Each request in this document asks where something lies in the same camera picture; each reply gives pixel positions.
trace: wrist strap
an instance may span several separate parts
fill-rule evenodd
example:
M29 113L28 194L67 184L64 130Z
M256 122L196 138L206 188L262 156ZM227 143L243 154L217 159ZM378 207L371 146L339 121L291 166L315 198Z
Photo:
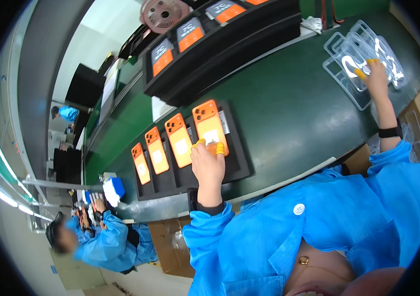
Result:
M211 216L218 215L225 209L225 203L221 202L221 204L214 206L214 207L204 207L200 203L197 203L197 211L202 211Z
M399 118L397 118L396 121L398 122L397 127L378 129L379 137L380 138L400 137L402 140L401 122L399 121Z

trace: metal pole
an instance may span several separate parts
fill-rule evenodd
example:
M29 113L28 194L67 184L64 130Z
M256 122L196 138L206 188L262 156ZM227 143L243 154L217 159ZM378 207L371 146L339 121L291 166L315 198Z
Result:
M37 180L37 179L24 179L22 183L38 185L38 186L43 186L43 187L51 187L51 188L91 190L94 192L103 192L103 186L101 185L80 185L80 184L59 183L59 182L54 182L54 181Z

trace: white label sticker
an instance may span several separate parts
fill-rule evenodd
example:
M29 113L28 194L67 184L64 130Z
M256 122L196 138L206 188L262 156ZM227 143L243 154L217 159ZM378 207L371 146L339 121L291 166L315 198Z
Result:
M144 166L143 163L137 166L137 171L139 172L140 175L143 175L146 173L146 167Z
M210 143L218 143L220 140L218 139L218 132L216 129L212 129L203 134L203 138L207 141L207 145Z
M189 146L187 146L187 142L185 141L185 139L182 139L175 143L175 150L179 155L187 153L187 151L189 150Z
M162 153L160 150L153 152L152 158L154 159L154 163L160 163L162 161Z
M220 121L221 121L221 126L223 127L223 132L225 134L230 133L230 129L228 128L228 122L226 121L226 117L225 117L225 111L221 110L220 112L218 112L219 116L220 116Z

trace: person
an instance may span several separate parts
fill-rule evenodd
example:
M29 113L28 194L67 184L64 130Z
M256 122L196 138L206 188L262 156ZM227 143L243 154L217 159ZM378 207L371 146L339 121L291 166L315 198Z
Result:
M362 76L380 132L398 126L385 68ZM223 202L223 149L191 148L198 206L183 228L195 277L189 295L386 295L420 245L420 164L396 134L381 137L367 178L324 169L242 206Z
M60 108L53 106L51 110L52 119L62 117L64 120L71 122L72 126L75 124L75 120L77 119L79 113L80 111L78 109L70 106L63 106Z
M80 242L74 230L67 227L63 216L59 216L46 228L46 236L56 252L72 253L74 259L89 265L128 273L135 266L154 262L157 253L151 233L145 223L128 227L121 219L106 210L101 199L95 200L95 208L103 216L101 231Z
M65 227L74 231L80 243L86 243L90 238L99 235L101 227L95 227L90 223L88 214L84 207L81 208L81 215L79 210L76 209L70 220L65 222Z

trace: black sleeve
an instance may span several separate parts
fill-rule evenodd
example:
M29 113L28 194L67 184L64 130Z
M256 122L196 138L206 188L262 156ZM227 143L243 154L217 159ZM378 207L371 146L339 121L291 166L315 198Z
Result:
M200 203L197 203L197 210L210 214L212 216L218 215L225 209L225 203L221 202L221 204L215 207L204 207Z

